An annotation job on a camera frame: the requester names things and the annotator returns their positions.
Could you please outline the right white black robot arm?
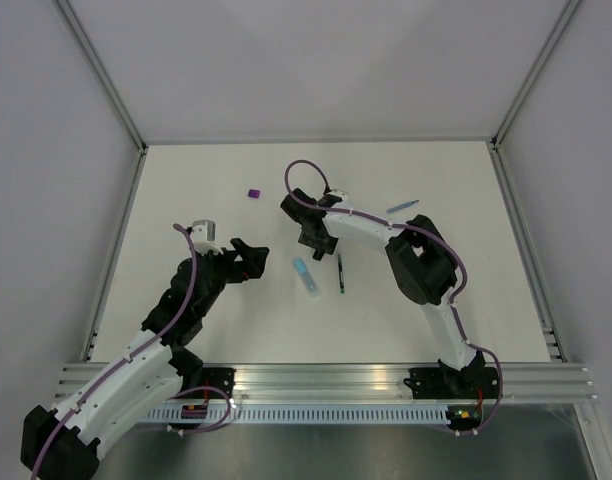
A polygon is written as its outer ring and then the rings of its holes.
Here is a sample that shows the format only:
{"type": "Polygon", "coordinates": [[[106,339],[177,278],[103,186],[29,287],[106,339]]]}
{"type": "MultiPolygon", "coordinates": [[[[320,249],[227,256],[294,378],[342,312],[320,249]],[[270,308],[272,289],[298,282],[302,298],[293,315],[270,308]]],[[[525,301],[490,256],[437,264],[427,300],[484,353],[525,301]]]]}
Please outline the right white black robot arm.
{"type": "Polygon", "coordinates": [[[411,368],[403,379],[416,399],[483,399],[494,396],[495,370],[466,339],[452,311],[461,266],[430,218],[418,215],[395,225],[353,210],[344,195],[328,190],[316,200],[297,188],[281,210],[301,226],[298,242],[320,260],[348,240],[386,255],[401,293],[420,306],[439,346],[436,367],[411,368]]]}

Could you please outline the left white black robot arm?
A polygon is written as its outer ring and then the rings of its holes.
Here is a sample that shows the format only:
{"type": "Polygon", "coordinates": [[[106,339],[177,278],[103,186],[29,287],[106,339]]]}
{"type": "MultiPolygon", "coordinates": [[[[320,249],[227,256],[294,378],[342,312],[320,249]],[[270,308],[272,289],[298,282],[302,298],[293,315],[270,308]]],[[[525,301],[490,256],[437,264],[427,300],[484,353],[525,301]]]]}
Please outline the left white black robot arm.
{"type": "Polygon", "coordinates": [[[20,459],[34,479],[91,479],[150,410],[197,395],[203,362],[187,348],[225,287],[262,277],[270,250],[239,238],[229,248],[190,245],[155,307],[122,353],[68,398],[36,406],[23,423],[20,459]]]}

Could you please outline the slim blue pen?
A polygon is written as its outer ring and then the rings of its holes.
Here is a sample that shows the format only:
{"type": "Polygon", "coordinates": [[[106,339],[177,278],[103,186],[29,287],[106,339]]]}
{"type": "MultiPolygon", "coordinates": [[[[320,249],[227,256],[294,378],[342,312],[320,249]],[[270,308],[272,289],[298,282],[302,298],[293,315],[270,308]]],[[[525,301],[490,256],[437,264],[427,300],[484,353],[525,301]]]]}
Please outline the slim blue pen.
{"type": "Polygon", "coordinates": [[[385,213],[388,214],[388,215],[391,215],[391,214],[394,214],[396,212],[399,212],[399,211],[405,210],[407,208],[410,208],[412,206],[415,206],[418,203],[419,203],[419,200],[417,200],[417,199],[416,200],[409,200],[407,202],[404,202],[404,203],[401,203],[401,204],[398,204],[398,205],[395,205],[393,207],[388,208],[385,211],[385,213]]]}

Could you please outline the blue marker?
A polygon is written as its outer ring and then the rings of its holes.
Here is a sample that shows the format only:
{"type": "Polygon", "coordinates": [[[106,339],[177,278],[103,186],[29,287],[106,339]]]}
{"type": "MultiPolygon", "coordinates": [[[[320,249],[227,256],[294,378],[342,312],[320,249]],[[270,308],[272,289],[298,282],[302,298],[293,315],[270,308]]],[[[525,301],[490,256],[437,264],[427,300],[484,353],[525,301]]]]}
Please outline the blue marker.
{"type": "Polygon", "coordinates": [[[321,292],[310,271],[307,268],[300,268],[298,270],[298,275],[302,280],[308,294],[314,299],[319,298],[321,296],[321,292]]]}

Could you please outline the blue marker cap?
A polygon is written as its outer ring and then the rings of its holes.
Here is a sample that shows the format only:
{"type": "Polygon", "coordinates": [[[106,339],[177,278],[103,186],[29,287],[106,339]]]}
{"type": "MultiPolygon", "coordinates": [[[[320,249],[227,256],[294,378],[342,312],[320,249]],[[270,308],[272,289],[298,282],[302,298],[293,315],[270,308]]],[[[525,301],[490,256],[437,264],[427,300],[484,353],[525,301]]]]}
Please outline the blue marker cap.
{"type": "Polygon", "coordinates": [[[295,270],[299,275],[306,274],[308,269],[302,258],[295,258],[293,260],[295,270]]]}

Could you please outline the green pen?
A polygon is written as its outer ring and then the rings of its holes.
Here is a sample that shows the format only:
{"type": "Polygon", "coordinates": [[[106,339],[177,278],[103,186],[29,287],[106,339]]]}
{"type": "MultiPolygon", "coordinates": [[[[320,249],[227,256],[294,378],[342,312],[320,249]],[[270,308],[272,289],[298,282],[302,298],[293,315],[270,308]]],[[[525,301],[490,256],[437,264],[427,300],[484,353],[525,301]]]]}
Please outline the green pen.
{"type": "Polygon", "coordinates": [[[343,268],[343,259],[341,254],[337,254],[337,271],[338,271],[338,283],[340,294],[345,294],[345,277],[343,268]]]}

